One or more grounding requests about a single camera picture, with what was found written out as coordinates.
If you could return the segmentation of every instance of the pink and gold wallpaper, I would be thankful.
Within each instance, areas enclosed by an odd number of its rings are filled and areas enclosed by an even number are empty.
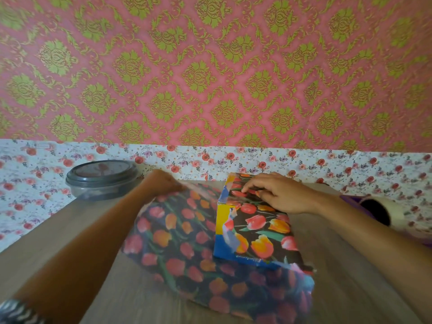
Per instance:
[[[0,137],[432,150],[429,0],[0,0]]]

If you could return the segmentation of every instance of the person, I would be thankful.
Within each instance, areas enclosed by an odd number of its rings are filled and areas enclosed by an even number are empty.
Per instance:
[[[365,216],[338,196],[315,191],[277,173],[259,174],[243,187],[255,187],[272,207],[289,214],[311,213],[332,227],[374,264],[411,305],[432,323],[432,252]],[[32,323],[79,323],[110,271],[139,210],[154,197],[184,187],[170,174],[154,170],[95,223],[76,236],[0,306],[1,323],[22,316]]]

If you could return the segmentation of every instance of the white floral wallpaper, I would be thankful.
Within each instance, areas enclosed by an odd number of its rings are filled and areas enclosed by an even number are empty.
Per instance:
[[[277,171],[345,194],[398,200],[408,225],[432,232],[432,160],[427,153],[0,139],[0,251],[74,199],[64,182],[73,166],[103,159],[131,160],[143,174],[160,168],[184,180],[225,180],[231,171]]]

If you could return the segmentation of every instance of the wallpaper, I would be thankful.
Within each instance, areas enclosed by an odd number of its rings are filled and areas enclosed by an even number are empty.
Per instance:
[[[0,0],[0,137],[432,150],[429,0]]]
[[[432,237],[429,153],[0,139],[0,251],[74,200],[65,184],[71,168],[106,159],[133,161],[142,174],[163,169],[183,180],[277,171],[347,195],[383,196],[402,205],[409,230]]]

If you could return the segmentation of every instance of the gray lid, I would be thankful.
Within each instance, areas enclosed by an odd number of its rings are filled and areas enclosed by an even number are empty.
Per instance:
[[[100,160],[72,168],[66,175],[66,184],[76,187],[106,187],[136,179],[138,169],[125,160]]]

